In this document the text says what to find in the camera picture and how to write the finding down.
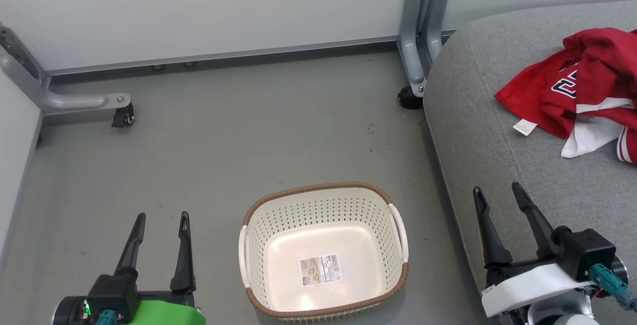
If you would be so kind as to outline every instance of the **basket bottom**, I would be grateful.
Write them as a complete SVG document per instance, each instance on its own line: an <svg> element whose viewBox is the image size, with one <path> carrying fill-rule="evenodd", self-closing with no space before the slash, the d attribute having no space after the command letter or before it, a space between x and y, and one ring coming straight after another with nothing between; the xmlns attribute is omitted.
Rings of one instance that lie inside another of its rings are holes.
<svg viewBox="0 0 637 325"><path fill-rule="evenodd" d="M380 253L374 232L356 221L276 234L264 254L269 307L282 312L311 311L382 295L386 274Z"/></svg>

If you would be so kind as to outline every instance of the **gray fabric upholstery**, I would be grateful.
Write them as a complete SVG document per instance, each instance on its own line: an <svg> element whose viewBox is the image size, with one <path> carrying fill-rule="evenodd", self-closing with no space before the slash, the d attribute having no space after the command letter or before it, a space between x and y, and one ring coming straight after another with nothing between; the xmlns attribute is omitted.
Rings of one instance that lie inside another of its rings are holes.
<svg viewBox="0 0 637 325"><path fill-rule="evenodd" d="M564 140L541 129L524 137L512 128L519 119L493 98L523 68L561 50L564 37L603 26L637 28L637 0L487 17L455 32L434 63L425 113L480 290L485 270L473 187L482 187L514 259L535 258L530 227L511 192L513 181L528 189L553 227L594 228L614 242L629 273L637 275L637 165L617 159L615 142L563 159ZM602 325L637 322L634 312L624 312L612 298L595 299L593 310Z"/></svg>

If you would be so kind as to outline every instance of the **caster wheel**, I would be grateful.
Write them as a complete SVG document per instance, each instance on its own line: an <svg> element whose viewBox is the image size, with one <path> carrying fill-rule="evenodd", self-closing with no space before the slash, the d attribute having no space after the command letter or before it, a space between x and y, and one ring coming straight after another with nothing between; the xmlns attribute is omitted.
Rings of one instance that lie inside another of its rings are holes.
<svg viewBox="0 0 637 325"><path fill-rule="evenodd" d="M132 103L129 103L127 107L115 110L115 116L113 116L113 123L111 124L111 127L124 128L132 125L134 122L135 112L132 108Z"/></svg>
<svg viewBox="0 0 637 325"><path fill-rule="evenodd" d="M403 87L398 93L398 102L400 105L407 109L419 109L423 107L423 99L414 96L412 87Z"/></svg>

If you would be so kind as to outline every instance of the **gray floor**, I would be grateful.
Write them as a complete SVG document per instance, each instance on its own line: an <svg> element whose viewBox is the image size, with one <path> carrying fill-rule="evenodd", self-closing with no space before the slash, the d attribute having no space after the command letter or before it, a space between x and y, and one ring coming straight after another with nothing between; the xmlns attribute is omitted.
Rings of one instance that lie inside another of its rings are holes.
<svg viewBox="0 0 637 325"><path fill-rule="evenodd" d="M260 60L52 86L129 92L137 121L123 130L108 121L43 128L0 277L2 323L47 324L63 296L86 294L114 270L139 212L147 221L138 287L168 289L182 210L191 214L195 296L208 323L279 323L252 307L241 282L245 212L276 191L352 180L378 185L400 210L410 273L395 298L340 322L487 323L444 206L423 111L395 99L405 84L398 53Z"/></svg>

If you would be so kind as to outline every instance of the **white plastic basket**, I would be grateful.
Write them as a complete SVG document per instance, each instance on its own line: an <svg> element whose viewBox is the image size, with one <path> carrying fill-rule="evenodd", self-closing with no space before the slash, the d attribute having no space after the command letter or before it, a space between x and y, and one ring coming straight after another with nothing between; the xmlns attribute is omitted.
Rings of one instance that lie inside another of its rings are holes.
<svg viewBox="0 0 637 325"><path fill-rule="evenodd" d="M405 226L389 197L363 183L271 194L239 234L241 279L252 304L284 320L373 307L407 279Z"/></svg>

